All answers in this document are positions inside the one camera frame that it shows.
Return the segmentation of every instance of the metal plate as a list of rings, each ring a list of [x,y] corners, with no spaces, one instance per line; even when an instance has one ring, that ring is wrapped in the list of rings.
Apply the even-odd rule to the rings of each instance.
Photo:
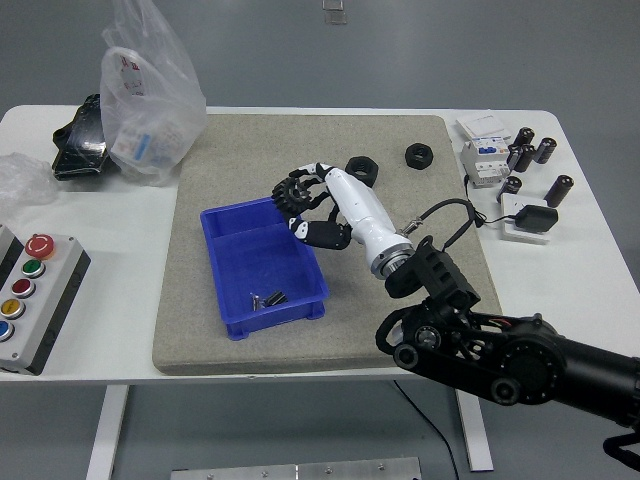
[[[327,25],[346,25],[347,14],[339,10],[326,10],[324,12],[324,23]]]
[[[171,480],[421,480],[416,457],[356,460],[351,462],[303,463],[262,467],[182,470],[171,472]]]
[[[322,0],[323,10],[344,10],[342,0]]]

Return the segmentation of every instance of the gray work mat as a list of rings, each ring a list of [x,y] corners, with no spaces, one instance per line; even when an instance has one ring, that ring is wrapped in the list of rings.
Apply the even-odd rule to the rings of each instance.
[[[416,142],[426,143],[434,152],[433,164],[423,171],[407,167],[404,159],[406,148]],[[330,290],[324,317],[296,320],[232,341],[220,319],[200,224],[203,210],[270,196],[273,186],[299,166],[322,162],[345,168],[351,157],[361,155],[380,167],[374,190],[396,228],[441,200],[464,197],[451,142],[439,117],[209,117],[207,129],[183,160],[153,341],[158,370],[170,375],[214,375],[394,365],[376,348],[376,329],[393,310],[422,301],[426,290],[401,300],[389,298],[384,283],[370,273],[364,248],[355,241],[342,251],[315,249]],[[315,219],[314,215],[319,213],[305,218]],[[417,244],[425,235],[433,235],[440,247],[466,219],[462,206],[445,207],[411,239]],[[470,229],[447,251],[482,297],[476,310],[499,313],[476,232]]]

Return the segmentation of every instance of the large nut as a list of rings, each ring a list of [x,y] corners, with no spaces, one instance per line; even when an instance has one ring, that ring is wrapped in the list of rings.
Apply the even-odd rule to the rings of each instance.
[[[367,187],[373,187],[378,178],[378,164],[369,157],[353,157],[344,169],[349,175],[353,175]]]
[[[416,170],[424,170],[433,162],[433,151],[429,145],[414,143],[404,154],[407,165]]]

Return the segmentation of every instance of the yellow button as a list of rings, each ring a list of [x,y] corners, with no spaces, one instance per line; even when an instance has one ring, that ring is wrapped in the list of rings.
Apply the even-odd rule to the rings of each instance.
[[[7,318],[9,320],[18,318],[23,313],[24,313],[24,303],[15,298],[6,300],[2,304],[2,306],[0,306],[0,314],[2,314],[4,318]]]

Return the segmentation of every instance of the blue tray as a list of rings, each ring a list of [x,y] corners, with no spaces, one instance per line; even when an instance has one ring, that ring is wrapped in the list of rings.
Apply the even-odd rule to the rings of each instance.
[[[230,339],[324,315],[329,289],[313,249],[294,238],[270,198],[205,210],[200,221]],[[288,302],[253,311],[251,294],[278,290]]]

